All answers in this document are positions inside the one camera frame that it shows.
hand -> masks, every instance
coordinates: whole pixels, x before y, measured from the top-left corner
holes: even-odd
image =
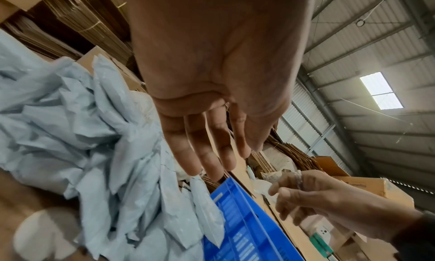
[[[313,0],[127,0],[133,48],[163,133],[189,174],[218,180],[287,110]],[[220,161],[209,141],[213,136]]]
[[[401,230],[421,218],[422,213],[353,187],[318,170],[302,171],[303,190],[298,190],[295,175],[283,175],[274,183],[270,195],[279,193],[276,210],[285,220],[300,207],[294,223],[309,215],[323,215],[344,227],[370,238],[390,242]]]

fingernail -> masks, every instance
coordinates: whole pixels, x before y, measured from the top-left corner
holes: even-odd
[[[290,198],[290,190],[288,188],[280,188],[279,194],[284,198]]]

blue plastic crate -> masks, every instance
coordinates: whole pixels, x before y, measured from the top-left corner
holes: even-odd
[[[225,217],[225,238],[217,248],[204,238],[205,261],[303,261],[281,228],[228,178],[213,193]]]

